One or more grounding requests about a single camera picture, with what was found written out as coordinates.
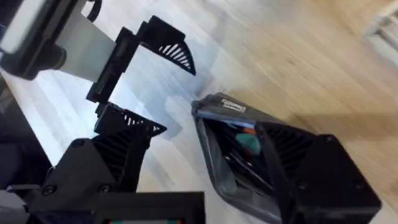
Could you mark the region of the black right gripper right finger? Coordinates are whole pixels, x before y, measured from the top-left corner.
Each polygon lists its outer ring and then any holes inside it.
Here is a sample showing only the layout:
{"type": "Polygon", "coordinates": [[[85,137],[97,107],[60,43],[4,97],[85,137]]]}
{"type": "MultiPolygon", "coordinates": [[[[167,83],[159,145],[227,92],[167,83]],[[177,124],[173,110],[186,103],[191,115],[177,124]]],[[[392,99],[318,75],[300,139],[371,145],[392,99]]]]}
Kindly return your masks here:
{"type": "Polygon", "coordinates": [[[283,223],[370,223],[382,208],[346,149],[332,134],[258,122],[267,175],[283,223]]]}

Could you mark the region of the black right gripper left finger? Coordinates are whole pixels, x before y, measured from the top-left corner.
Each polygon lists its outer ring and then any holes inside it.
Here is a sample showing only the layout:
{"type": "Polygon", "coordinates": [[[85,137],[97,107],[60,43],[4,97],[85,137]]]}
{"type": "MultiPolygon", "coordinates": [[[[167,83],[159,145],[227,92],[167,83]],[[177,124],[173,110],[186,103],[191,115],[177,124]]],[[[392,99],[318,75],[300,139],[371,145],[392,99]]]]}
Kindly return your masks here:
{"type": "Polygon", "coordinates": [[[153,127],[135,125],[74,140],[42,187],[42,195],[135,192],[153,127]]]}

